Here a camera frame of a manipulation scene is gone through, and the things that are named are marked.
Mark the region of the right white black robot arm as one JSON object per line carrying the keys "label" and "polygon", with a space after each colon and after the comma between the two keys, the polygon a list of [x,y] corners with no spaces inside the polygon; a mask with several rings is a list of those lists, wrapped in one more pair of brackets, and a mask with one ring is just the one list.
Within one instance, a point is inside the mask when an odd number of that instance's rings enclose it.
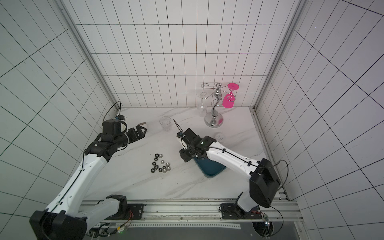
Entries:
{"label": "right white black robot arm", "polygon": [[269,160],[249,159],[228,149],[212,137],[201,138],[191,129],[178,132],[177,138],[183,146],[179,153],[184,162],[192,159],[210,160],[231,169],[249,182],[248,189],[243,191],[238,199],[240,209],[250,212],[256,206],[271,207],[282,181]]}

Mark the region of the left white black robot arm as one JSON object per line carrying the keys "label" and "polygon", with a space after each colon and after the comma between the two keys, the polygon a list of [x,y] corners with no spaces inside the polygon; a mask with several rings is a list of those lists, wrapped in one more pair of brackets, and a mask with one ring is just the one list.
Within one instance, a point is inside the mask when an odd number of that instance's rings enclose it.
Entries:
{"label": "left white black robot arm", "polygon": [[109,195],[90,209],[80,212],[86,193],[112,156],[146,136],[142,124],[122,129],[123,116],[103,122],[103,131],[84,150],[77,172],[43,211],[35,211],[30,225],[39,240],[81,240],[104,220],[128,222],[141,219],[141,211],[129,207],[127,198]]}

